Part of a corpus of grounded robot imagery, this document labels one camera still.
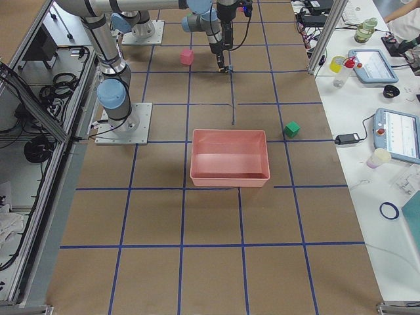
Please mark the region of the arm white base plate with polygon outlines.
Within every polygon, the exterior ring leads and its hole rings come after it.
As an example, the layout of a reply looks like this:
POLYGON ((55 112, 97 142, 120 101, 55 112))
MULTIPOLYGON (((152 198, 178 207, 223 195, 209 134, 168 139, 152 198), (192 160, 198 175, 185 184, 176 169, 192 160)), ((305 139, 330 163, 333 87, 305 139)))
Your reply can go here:
POLYGON ((137 24, 132 32, 126 33, 122 39, 125 46, 160 45, 163 39, 163 20, 149 20, 143 24, 137 24))
POLYGON ((147 145, 152 117, 152 103, 134 102, 131 104, 131 115, 123 123, 108 119, 105 110, 102 111, 101 119, 108 122, 101 123, 98 127, 98 136, 95 136, 97 145, 147 145))

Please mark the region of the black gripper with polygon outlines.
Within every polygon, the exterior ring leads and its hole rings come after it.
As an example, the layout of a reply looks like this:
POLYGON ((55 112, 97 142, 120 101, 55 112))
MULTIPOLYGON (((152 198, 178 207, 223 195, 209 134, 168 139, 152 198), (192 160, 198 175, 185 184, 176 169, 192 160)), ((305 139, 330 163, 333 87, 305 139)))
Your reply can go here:
POLYGON ((251 18, 253 2, 249 0, 216 0, 217 17, 222 23, 230 23, 236 17, 239 7, 243 9, 245 17, 251 18))
POLYGON ((228 68, 224 62, 224 51, 233 48, 234 29, 232 22, 217 21, 210 22, 209 25, 209 46, 211 52, 216 56, 219 68, 228 68))

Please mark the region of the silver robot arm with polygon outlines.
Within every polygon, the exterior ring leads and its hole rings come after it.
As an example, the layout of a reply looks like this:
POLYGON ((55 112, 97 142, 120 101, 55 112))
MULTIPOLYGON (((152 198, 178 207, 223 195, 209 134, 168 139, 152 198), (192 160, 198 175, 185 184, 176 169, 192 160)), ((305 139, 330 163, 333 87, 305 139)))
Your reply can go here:
MULTIPOLYGON (((216 56, 220 72, 229 72, 230 67, 224 63, 224 51, 233 48, 233 19, 236 17, 238 1, 186 1, 191 14, 182 19, 185 32, 204 32, 211 52, 216 56)), ((150 19, 147 10, 114 12, 111 14, 111 26, 122 38, 129 36, 135 45, 146 42, 154 36, 156 26, 163 22, 150 19)))
POLYGON ((133 133, 140 123, 129 96, 131 70, 121 56, 110 26, 122 33, 137 25, 151 28, 150 10, 189 9, 182 19, 185 32, 204 32, 216 56, 219 72, 230 72, 224 52, 235 49, 233 20, 239 7, 252 16, 252 1, 59 1, 66 12, 78 16, 100 60, 103 82, 97 98, 108 115, 110 130, 119 136, 133 133))

